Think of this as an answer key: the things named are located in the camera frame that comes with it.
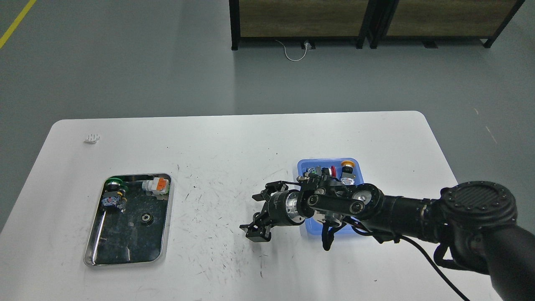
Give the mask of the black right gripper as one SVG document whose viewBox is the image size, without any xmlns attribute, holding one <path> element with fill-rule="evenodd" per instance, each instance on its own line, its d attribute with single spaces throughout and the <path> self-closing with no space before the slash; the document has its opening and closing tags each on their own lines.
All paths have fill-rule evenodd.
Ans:
<svg viewBox="0 0 535 301">
<path fill-rule="evenodd" d="M 241 224 L 239 228 L 246 233 L 252 242 L 269 242 L 272 227 L 299 226 L 306 217 L 298 211 L 298 190 L 290 190 L 289 182 L 274 181 L 267 183 L 260 193 L 252 195 L 252 199 L 266 204 L 261 213 L 253 215 L 249 224 Z"/>
</svg>

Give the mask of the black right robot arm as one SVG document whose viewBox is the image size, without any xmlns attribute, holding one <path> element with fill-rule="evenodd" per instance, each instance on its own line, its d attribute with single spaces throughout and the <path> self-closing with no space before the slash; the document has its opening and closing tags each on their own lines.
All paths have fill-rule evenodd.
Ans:
<svg viewBox="0 0 535 301">
<path fill-rule="evenodd" d="M 327 174 L 305 173 L 294 185 L 299 189 L 275 181 L 253 195 L 264 205 L 251 223 L 240 225 L 246 238 L 269 242 L 272 227 L 301 225 L 321 214 L 326 251 L 335 233 L 350 225 L 379 243 L 409 242 L 464 300 L 440 268 L 490 276 L 505 301 L 534 299 L 534 235 L 518 226 L 515 197 L 501 184 L 469 181 L 441 189 L 438 199 L 387 196 L 372 184 L 346 185 Z"/>
</svg>

